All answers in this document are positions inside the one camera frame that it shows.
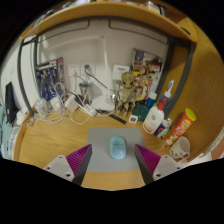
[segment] pringles can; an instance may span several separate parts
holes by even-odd
[[[197,119],[195,113],[189,109],[185,109],[185,113],[182,115],[177,124],[171,129],[169,134],[164,138],[164,142],[167,146],[171,146],[178,138],[180,138],[184,132],[192,125]]]

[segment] spray bottle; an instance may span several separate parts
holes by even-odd
[[[166,99],[166,104],[164,105],[164,109],[163,109],[164,113],[166,113],[166,110],[168,109],[168,107],[170,105],[170,102],[171,102],[171,98],[170,97],[171,97],[171,90],[172,90],[173,84],[174,84],[174,80],[172,80],[172,81],[170,81],[168,83],[168,86],[170,88],[168,89],[168,91],[165,91],[162,94],[162,96],[160,97],[159,102],[158,102],[158,104],[160,104],[162,102],[163,98]]]

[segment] white cup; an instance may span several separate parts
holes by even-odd
[[[169,154],[173,159],[184,158],[187,159],[190,156],[191,145],[189,140],[181,136],[170,148]]]

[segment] white container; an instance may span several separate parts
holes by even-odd
[[[163,108],[165,103],[166,99],[164,98],[163,101],[157,107],[152,107],[149,110],[149,113],[142,124],[143,129],[147,133],[151,135],[154,134],[159,125],[163,122],[164,119]]]

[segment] small bottle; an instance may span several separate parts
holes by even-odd
[[[148,99],[146,101],[146,107],[150,110],[153,104],[155,103],[157,94],[154,92],[149,92]]]
[[[170,102],[171,102],[171,90],[172,90],[173,84],[174,84],[174,80],[172,80],[172,81],[169,82],[169,84],[168,84],[169,87],[170,87],[169,90],[168,91],[165,91],[162,94],[162,96],[160,97],[160,100],[158,102],[158,104],[159,104],[159,103],[162,102],[163,98],[166,99],[166,105],[164,106],[164,109],[163,109],[164,113],[166,113],[166,110],[168,109],[168,107],[170,105]]]
[[[154,134],[159,125],[163,122],[164,119],[163,108],[165,104],[166,99],[164,98],[163,101],[157,107],[152,107],[149,110],[149,113],[142,125],[147,133]]]

